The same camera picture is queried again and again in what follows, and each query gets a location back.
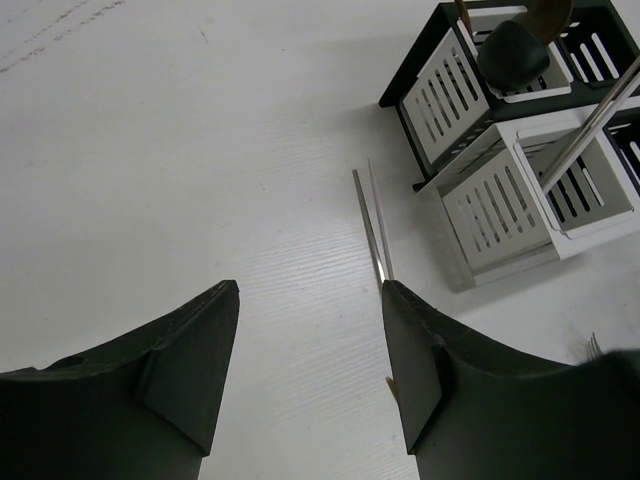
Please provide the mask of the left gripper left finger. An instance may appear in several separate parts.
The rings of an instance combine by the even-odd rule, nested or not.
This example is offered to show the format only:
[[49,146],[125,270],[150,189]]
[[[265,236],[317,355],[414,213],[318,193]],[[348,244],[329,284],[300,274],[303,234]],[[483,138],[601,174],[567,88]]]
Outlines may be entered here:
[[3,373],[2,477],[197,478],[238,320],[238,285],[224,280],[99,346]]

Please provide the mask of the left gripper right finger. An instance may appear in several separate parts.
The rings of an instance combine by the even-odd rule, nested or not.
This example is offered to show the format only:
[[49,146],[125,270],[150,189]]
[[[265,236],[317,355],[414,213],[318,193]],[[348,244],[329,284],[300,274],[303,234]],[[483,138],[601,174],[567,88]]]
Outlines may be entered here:
[[423,479],[635,479],[639,354],[578,365],[502,344],[398,281],[381,290],[407,451]]

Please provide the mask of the silver metal chopstick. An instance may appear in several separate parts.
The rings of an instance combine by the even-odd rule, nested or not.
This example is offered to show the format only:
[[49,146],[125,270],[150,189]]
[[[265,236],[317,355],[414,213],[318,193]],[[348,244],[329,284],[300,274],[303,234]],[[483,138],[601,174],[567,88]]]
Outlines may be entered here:
[[385,272],[383,263],[381,260],[381,255],[378,249],[377,240],[375,237],[375,232],[373,228],[373,223],[371,221],[371,217],[369,214],[368,205],[366,202],[366,198],[364,195],[364,190],[362,188],[359,172],[357,169],[352,171],[352,176],[354,180],[354,186],[358,198],[359,208],[361,212],[361,217],[363,220],[365,235],[368,243],[368,248],[373,264],[374,274],[376,277],[376,281],[379,288],[382,288],[385,281]]
[[579,128],[570,131],[542,151],[541,159],[545,169],[539,184],[544,195],[551,191],[596,134],[638,87],[639,58],[636,58]]

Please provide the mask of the black spoon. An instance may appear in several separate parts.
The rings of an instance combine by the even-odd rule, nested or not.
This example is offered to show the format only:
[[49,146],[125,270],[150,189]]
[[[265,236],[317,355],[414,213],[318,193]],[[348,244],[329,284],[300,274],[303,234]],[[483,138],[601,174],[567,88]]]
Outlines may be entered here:
[[520,23],[507,20],[485,39],[476,63],[490,87],[514,92],[525,88],[543,74],[551,60],[544,43]]

